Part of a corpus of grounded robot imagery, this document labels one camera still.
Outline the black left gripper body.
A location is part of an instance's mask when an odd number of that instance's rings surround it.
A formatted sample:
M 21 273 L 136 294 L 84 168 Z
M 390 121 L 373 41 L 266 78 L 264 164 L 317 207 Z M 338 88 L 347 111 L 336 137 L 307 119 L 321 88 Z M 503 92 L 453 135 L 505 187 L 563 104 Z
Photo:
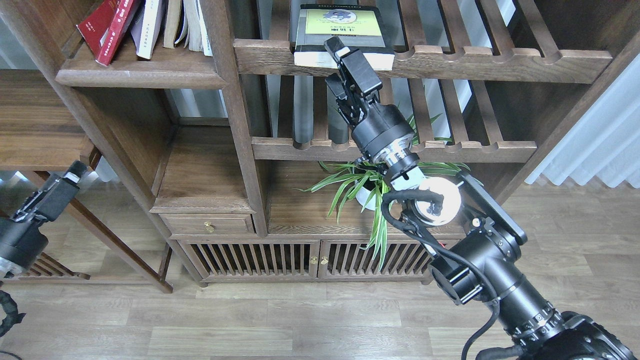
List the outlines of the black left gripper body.
M 26 200 L 12 217 L 1 212 L 2 278 L 13 278 L 29 271 L 48 244 L 48 239 L 39 230 L 46 219 L 35 213 L 36 203 L 36 200 Z

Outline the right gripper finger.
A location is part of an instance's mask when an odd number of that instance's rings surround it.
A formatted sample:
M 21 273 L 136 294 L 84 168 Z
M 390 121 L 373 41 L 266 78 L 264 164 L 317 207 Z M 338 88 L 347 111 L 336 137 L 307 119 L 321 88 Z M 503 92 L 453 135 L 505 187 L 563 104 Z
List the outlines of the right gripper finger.
M 382 80 L 361 50 L 350 50 L 338 36 L 325 40 L 324 48 L 336 63 L 350 97 L 370 100 L 383 88 Z
M 331 75 L 325 77 L 325 82 L 327 88 L 331 91 L 334 96 L 334 100 L 336 104 L 341 109 L 350 109 L 350 100 L 348 94 L 348 88 L 345 87 L 345 83 L 338 75 L 338 73 L 332 73 Z

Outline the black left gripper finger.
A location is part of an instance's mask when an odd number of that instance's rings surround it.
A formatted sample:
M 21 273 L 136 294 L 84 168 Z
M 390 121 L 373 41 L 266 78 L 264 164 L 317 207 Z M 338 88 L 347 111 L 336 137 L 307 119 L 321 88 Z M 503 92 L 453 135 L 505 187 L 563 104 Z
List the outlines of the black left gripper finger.
M 80 191 L 78 182 L 87 171 L 84 162 L 74 161 L 61 177 L 51 175 L 27 205 L 29 218 L 53 222 Z

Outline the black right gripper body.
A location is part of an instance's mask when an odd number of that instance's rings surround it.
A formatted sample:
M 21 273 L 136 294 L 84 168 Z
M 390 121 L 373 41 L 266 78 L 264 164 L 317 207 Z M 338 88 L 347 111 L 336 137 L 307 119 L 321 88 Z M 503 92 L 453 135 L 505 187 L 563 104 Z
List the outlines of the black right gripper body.
M 366 162 L 416 164 L 416 154 L 410 150 L 415 132 L 395 105 L 382 104 L 378 95 L 339 95 L 337 105 Z

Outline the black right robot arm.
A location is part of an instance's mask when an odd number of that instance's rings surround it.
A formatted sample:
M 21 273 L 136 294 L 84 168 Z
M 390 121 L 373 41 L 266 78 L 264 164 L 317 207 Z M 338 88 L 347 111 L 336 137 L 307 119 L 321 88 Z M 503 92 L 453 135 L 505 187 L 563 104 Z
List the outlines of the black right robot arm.
M 492 312 L 461 358 L 499 321 L 513 345 L 479 351 L 478 360 L 633 360 L 615 335 L 589 316 L 559 312 L 519 271 L 526 233 L 468 171 L 455 182 L 423 174 L 411 150 L 414 130 L 395 105 L 380 102 L 382 81 L 362 51 L 338 36 L 324 47 L 338 69 L 326 83 L 362 153 L 358 162 L 390 187 L 378 205 L 382 215 L 432 255 L 427 268 L 456 305 L 475 299 Z

